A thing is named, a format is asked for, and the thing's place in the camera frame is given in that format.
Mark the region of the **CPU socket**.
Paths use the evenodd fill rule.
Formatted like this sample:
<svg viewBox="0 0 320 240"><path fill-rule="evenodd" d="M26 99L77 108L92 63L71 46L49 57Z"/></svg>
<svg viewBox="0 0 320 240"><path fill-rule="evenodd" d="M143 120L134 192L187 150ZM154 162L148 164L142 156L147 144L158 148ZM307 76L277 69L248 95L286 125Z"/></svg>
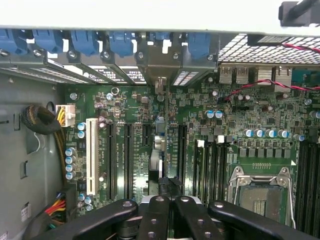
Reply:
<svg viewBox="0 0 320 240"><path fill-rule="evenodd" d="M290 170L277 174L246 174L236 166L227 185L227 201L263 217L296 228Z"/></svg>

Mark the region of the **short black expansion slot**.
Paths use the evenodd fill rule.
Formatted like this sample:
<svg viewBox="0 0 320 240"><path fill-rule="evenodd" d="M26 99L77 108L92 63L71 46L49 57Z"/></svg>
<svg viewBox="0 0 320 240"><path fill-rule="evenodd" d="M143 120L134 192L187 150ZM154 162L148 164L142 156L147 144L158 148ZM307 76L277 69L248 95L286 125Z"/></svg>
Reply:
<svg viewBox="0 0 320 240"><path fill-rule="evenodd" d="M150 123L142 125L142 143L144 147L151 147L152 145L152 126Z"/></svg>

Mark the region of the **white expansion slot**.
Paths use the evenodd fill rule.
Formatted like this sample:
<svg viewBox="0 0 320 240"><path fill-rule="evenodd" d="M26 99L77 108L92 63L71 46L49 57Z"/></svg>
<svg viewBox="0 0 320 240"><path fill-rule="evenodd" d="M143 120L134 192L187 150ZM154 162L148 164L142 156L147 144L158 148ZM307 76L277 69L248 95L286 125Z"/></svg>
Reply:
<svg viewBox="0 0 320 240"><path fill-rule="evenodd" d="M86 194L96 195L99 187L99 127L97 118L86 119Z"/></svg>

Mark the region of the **green motherboard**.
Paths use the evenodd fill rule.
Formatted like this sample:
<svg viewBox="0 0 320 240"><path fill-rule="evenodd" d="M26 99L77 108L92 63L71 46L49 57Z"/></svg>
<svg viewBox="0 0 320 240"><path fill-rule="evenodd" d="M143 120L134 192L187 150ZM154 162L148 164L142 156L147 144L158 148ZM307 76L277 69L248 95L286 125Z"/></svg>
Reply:
<svg viewBox="0 0 320 240"><path fill-rule="evenodd" d="M76 213L84 216L125 198L124 126L133 126L133 198L149 195L149 158L158 105L148 86L75 85L66 102L75 105L75 125L66 129L66 177L75 184ZM86 119L98 119L98 191L87 194ZM116 126L116 196L107 197L107 124ZM151 124L151 147L143 145ZM178 178L178 126L187 127L184 193ZM207 207L227 201L236 166L246 174L273 175L287 167L292 179L296 229L320 239L320 88L249 84L200 84L169 90L167 175L159 188L168 197L193 196Z"/></svg>

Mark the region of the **white power connector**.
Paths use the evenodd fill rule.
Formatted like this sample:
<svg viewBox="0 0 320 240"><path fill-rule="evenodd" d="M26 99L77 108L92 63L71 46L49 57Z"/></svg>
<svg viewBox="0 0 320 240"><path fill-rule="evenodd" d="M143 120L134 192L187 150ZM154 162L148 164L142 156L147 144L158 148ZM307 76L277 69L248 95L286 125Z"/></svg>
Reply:
<svg viewBox="0 0 320 240"><path fill-rule="evenodd" d="M75 105L56 105L56 119L62 128L74 127L76 122L76 107Z"/></svg>

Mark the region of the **blue slot clip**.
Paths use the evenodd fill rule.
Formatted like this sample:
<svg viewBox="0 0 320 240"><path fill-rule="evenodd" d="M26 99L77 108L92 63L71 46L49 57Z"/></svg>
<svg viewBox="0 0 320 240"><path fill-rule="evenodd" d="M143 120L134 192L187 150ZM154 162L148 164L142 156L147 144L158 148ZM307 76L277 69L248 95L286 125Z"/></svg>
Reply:
<svg viewBox="0 0 320 240"><path fill-rule="evenodd" d="M110 31L109 34L110 50L119 57L130 57L134 54L135 33L132 31Z"/></svg>
<svg viewBox="0 0 320 240"><path fill-rule="evenodd" d="M71 40L76 51L90 57L99 54L99 38L93 30L72 30Z"/></svg>
<svg viewBox="0 0 320 240"><path fill-rule="evenodd" d="M211 37L205 32L189 32L187 34L188 51L192 59L200 59L209 54Z"/></svg>
<svg viewBox="0 0 320 240"><path fill-rule="evenodd" d="M0 28L0 49L15 55L28 53L27 37L20 29Z"/></svg>
<svg viewBox="0 0 320 240"><path fill-rule="evenodd" d="M151 31L149 32L149 37L148 37L149 42L164 42L162 46L164 47L171 47L172 46L172 38L171 38L171 33L168 31Z"/></svg>
<svg viewBox="0 0 320 240"><path fill-rule="evenodd" d="M42 30L33 29L33 38L35 44L40 48L50 52L51 54L59 54L63 52L63 34L60 30Z"/></svg>

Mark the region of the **teal port connector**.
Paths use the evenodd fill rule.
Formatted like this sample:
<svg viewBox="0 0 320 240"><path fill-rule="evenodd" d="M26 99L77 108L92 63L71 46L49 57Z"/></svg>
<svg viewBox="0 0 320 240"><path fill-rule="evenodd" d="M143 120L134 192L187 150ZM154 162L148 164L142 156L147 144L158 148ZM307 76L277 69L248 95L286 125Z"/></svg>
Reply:
<svg viewBox="0 0 320 240"><path fill-rule="evenodd" d="M320 83L320 70L294 69L291 81L296 83Z"/></svg>

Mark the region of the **open black PC case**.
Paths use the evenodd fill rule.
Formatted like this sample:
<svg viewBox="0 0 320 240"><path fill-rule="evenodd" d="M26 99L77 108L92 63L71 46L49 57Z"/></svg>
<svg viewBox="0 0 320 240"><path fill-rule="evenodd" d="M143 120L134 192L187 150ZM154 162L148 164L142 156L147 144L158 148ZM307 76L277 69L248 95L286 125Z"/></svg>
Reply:
<svg viewBox="0 0 320 240"><path fill-rule="evenodd" d="M80 218L76 186L67 180L66 130L56 119L56 105L67 105L73 86L150 87L137 66L138 45L150 42L152 30L133 31L133 55L119 57L110 50L109 32L123 30L49 29L63 36L63 52L50 53L25 32L28 52L0 49L0 240L32 240ZM99 54L74 49L71 31L95 31ZM180 68L171 88L201 84L304 86L317 91L320 82L292 82L295 69L320 71L320 36L265 33L170 32L171 47L180 52ZM209 54L192 59L188 33L210 35ZM179 226L175 198L170 198L166 240L193 240Z"/></svg>

